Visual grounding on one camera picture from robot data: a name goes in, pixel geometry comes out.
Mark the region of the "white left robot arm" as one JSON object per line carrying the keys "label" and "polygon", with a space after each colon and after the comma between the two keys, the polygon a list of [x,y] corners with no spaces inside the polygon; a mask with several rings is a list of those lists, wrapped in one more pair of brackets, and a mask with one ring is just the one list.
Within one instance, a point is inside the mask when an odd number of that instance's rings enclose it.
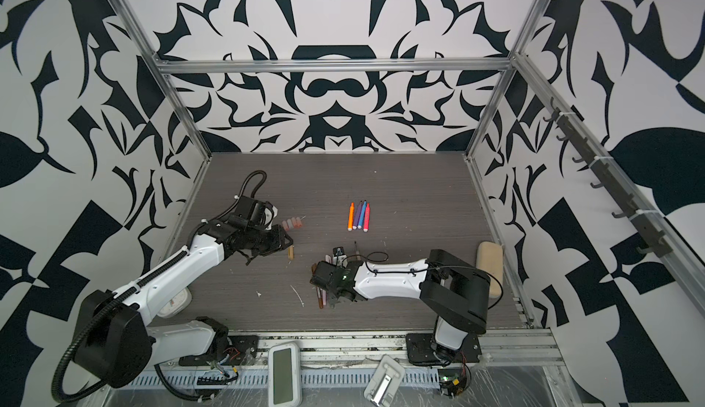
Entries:
{"label": "white left robot arm", "polygon": [[161,374],[163,363],[182,357],[213,364],[224,359],[229,344],[224,324],[209,317],[162,327],[152,322],[181,291],[232,255],[252,262],[293,246],[275,221],[275,205],[256,199],[260,188],[240,190],[232,205],[203,220],[187,243],[154,269],[115,291],[95,291],[84,299],[73,341],[53,374],[53,400],[74,403],[105,386],[124,387],[145,368]]}

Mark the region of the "orange highlighter pen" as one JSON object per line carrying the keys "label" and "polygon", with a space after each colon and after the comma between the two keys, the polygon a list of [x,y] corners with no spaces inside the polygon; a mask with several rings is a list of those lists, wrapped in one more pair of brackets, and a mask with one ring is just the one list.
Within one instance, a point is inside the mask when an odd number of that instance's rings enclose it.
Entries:
{"label": "orange highlighter pen", "polygon": [[355,229],[356,219],[355,219],[355,204],[351,203],[347,218],[347,230],[352,231]]}

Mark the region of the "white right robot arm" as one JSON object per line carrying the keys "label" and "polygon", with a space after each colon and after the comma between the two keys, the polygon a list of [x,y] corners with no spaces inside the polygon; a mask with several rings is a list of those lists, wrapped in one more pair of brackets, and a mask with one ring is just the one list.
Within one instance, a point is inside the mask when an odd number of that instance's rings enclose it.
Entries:
{"label": "white right robot arm", "polygon": [[422,302],[437,319],[432,334],[407,335],[408,361],[418,367],[479,361],[475,343],[488,330],[488,312],[504,297],[500,273],[472,266],[442,249],[411,263],[390,263],[381,251],[320,261],[312,267],[310,283],[338,300]]}

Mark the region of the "purple highlighter pen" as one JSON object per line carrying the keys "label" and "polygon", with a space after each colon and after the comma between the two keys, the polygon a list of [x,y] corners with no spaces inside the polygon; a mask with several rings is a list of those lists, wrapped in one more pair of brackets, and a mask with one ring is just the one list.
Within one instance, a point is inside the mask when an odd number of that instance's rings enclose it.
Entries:
{"label": "purple highlighter pen", "polygon": [[361,214],[363,212],[363,209],[364,209],[364,202],[360,201],[360,203],[358,203],[358,206],[355,208],[355,211],[354,211],[354,221],[352,221],[352,229],[354,229],[354,230],[356,230],[358,228],[358,224],[360,223]]}

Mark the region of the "red highlighter pen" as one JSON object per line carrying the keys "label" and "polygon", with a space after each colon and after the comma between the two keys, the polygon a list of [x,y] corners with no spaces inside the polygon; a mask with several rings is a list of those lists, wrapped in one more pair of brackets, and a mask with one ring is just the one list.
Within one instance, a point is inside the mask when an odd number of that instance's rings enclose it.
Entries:
{"label": "red highlighter pen", "polygon": [[370,205],[367,203],[367,211],[366,211],[366,216],[365,216],[365,225],[364,225],[364,232],[369,231],[369,221],[370,221]]}

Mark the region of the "blue highlighter pen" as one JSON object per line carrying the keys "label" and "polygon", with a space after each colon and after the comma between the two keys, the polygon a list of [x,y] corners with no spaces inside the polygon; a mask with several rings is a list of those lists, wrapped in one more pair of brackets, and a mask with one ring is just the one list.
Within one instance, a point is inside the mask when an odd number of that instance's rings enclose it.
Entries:
{"label": "blue highlighter pen", "polygon": [[359,230],[363,230],[363,229],[364,229],[366,211],[367,211],[367,201],[364,201],[364,209],[363,209],[363,212],[362,212],[362,214],[361,214],[360,223],[358,224],[358,229],[359,229]]}

